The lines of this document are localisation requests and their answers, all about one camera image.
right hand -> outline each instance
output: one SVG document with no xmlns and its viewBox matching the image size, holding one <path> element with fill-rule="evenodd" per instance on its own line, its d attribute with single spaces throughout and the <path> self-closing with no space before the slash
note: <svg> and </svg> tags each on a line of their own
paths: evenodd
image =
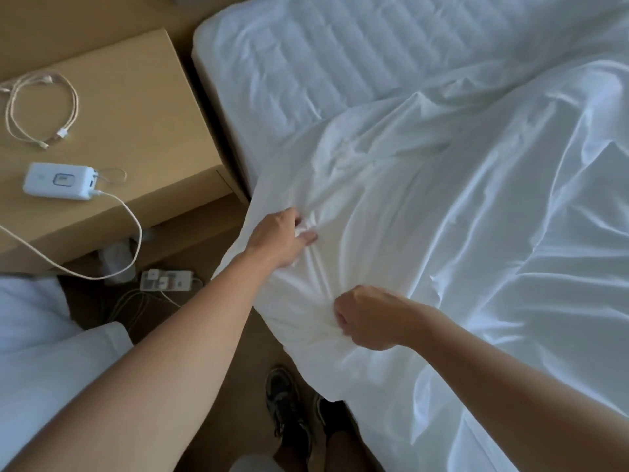
<svg viewBox="0 0 629 472">
<path fill-rule="evenodd" d="M 361 285 L 339 296 L 334 312 L 343 333 L 358 346 L 382 351 L 407 345 L 419 333 L 424 306 L 385 289 Z"/>
</svg>

black sneaker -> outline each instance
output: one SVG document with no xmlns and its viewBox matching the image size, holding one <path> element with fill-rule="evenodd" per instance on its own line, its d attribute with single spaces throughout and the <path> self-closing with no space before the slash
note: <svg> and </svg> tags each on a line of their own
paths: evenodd
<svg viewBox="0 0 629 472">
<path fill-rule="evenodd" d="M 299 391 L 285 367 L 273 369 L 267 376 L 267 409 L 275 425 L 275 435 L 282 443 L 295 447 L 306 462 L 312 451 L 312 434 L 304 419 Z"/>
<path fill-rule="evenodd" d="M 314 398 L 314 413 L 321 422 L 327 439 L 339 430 L 355 433 L 345 402 L 330 402 L 320 394 Z"/>
</svg>

wooden nightstand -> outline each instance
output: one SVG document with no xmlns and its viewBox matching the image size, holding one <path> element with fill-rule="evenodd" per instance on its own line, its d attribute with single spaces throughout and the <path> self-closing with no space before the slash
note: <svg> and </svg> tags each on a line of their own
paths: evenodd
<svg viewBox="0 0 629 472">
<path fill-rule="evenodd" d="M 140 269 L 241 225 L 246 199 L 221 161 L 165 30 L 48 69 L 65 75 L 77 89 L 79 117 L 68 137 L 48 150 L 0 133 L 0 224 L 58 263 L 136 233 L 114 199 L 65 201 L 22 192 L 30 162 L 55 162 L 128 173 L 125 184 L 101 180 L 98 189 L 124 200 L 144 228 L 160 224 L 155 240 L 142 246 Z M 63 86 L 32 86 L 20 93 L 16 117 L 27 132 L 45 138 L 70 107 Z M 73 264 L 81 272 L 93 270 L 85 259 Z M 0 232 L 0 272 L 48 269 Z"/>
</svg>

left hand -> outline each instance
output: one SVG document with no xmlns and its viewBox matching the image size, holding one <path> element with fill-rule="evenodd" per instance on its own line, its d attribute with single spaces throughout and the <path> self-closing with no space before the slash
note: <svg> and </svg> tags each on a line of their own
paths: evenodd
<svg viewBox="0 0 629 472">
<path fill-rule="evenodd" d="M 259 253 L 273 270 L 290 265 L 318 238 L 312 230 L 295 237 L 300 222 L 301 216 L 293 207 L 266 215 L 251 233 L 245 251 Z"/>
</svg>

sneaker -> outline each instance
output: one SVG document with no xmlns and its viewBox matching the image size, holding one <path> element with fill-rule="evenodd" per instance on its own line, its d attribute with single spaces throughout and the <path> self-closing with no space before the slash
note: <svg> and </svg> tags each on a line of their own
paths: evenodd
<svg viewBox="0 0 629 472">
<path fill-rule="evenodd" d="M 302 439 L 291 437 L 290 441 L 284 440 L 284 431 L 303 431 L 304 444 L 296 444 L 299 449 L 306 452 L 306 462 L 312 451 L 312 434 L 303 415 L 301 402 L 299 401 L 299 391 L 291 373 L 285 367 L 273 369 L 267 376 L 266 385 L 267 409 L 271 414 L 271 419 L 275 425 L 275 436 L 280 437 L 282 442 L 294 444 Z"/>
<path fill-rule="evenodd" d="M 327 439 L 339 430 L 355 432 L 345 402 L 330 402 L 320 394 L 317 394 L 314 398 L 314 413 L 319 422 L 321 422 Z"/>
</svg>

